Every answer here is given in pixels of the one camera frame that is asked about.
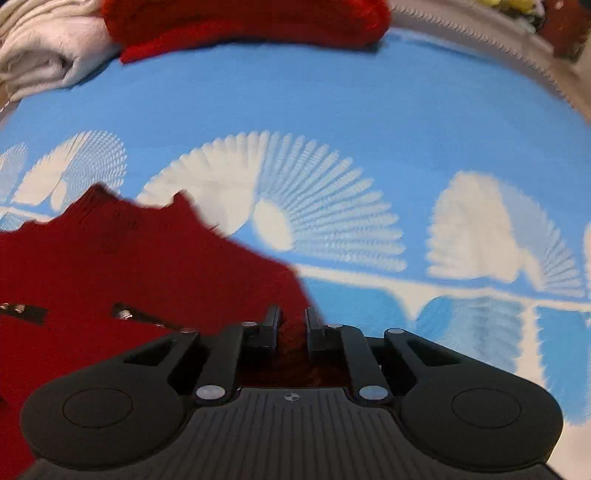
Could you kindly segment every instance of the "white fan pattern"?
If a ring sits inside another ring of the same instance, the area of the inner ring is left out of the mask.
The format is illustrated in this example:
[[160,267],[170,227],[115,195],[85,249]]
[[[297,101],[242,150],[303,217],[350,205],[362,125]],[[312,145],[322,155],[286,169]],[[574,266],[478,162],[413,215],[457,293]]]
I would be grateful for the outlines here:
[[81,132],[37,161],[25,175],[12,203],[37,206],[50,197],[64,211],[94,183],[119,192],[126,173],[123,143],[108,132]]
[[203,220],[225,235],[252,220],[276,251],[402,271],[398,216],[351,166],[350,158],[304,137],[242,133],[173,161],[137,200],[165,205],[185,190]]
[[250,216],[268,137],[268,132],[239,134],[196,148],[152,177],[137,201],[166,205],[185,190],[205,222],[231,235]]
[[328,145],[273,133],[259,176],[255,230],[279,251],[402,271],[398,216],[352,164]]
[[0,202],[6,202],[27,160],[24,143],[14,145],[0,155]]
[[16,213],[6,212],[4,215],[0,215],[0,232],[18,230],[27,220],[30,220],[30,218]]
[[591,223],[588,224],[585,229],[583,237],[583,252],[585,254],[585,273],[587,274],[587,293],[591,298]]
[[427,241],[433,277],[514,282],[581,297],[580,273],[560,231],[540,205],[492,176],[458,172],[433,210]]

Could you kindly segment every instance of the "red sweater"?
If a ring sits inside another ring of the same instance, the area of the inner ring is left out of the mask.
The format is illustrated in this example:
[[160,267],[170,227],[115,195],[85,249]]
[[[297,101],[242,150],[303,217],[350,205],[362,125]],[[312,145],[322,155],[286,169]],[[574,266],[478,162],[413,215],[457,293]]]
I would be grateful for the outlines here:
[[0,233],[0,252],[0,304],[48,310],[43,325],[0,310],[0,480],[32,461],[18,412],[36,388],[169,333],[112,318],[119,301],[205,335],[278,304],[287,319],[278,361],[251,384],[320,382],[305,352],[309,302],[293,273],[219,237],[182,194],[152,209],[94,186],[59,218]]
[[237,38],[362,48],[390,25],[384,0],[105,0],[102,16],[124,63]]

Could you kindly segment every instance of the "ribbed surface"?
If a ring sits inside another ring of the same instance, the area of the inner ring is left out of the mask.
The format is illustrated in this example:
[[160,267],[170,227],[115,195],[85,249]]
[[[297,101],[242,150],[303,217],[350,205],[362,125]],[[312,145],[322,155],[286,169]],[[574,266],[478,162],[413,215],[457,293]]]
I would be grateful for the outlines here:
[[498,474],[442,465],[408,443],[388,412],[354,405],[338,388],[246,388],[226,406],[197,411],[169,447],[143,462],[113,471],[75,472],[41,460],[22,480],[494,478],[557,480],[558,476],[541,465]]

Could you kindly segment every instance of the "yellow object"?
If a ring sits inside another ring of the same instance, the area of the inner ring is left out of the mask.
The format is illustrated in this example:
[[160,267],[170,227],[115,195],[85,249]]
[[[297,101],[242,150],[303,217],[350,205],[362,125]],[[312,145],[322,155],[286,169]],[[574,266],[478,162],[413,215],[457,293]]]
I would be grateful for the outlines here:
[[478,3],[494,8],[498,7],[498,5],[501,3],[501,0],[478,0]]
[[532,13],[535,7],[534,0],[478,0],[478,3],[500,10],[512,8],[523,14]]
[[535,6],[533,0],[509,0],[509,6],[521,13],[530,13]]

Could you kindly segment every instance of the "metal screw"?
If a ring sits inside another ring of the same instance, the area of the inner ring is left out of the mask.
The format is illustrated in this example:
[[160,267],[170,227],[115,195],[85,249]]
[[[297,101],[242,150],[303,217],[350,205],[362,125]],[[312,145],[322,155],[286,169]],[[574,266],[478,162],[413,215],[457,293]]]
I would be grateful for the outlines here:
[[359,396],[365,400],[383,400],[388,396],[388,390],[379,385],[368,385],[359,389]]
[[195,392],[203,400],[218,400],[226,394],[226,390],[219,385],[204,385]]
[[129,310],[121,310],[117,316],[121,319],[121,320],[129,320],[131,318],[133,318],[133,314],[129,311]]

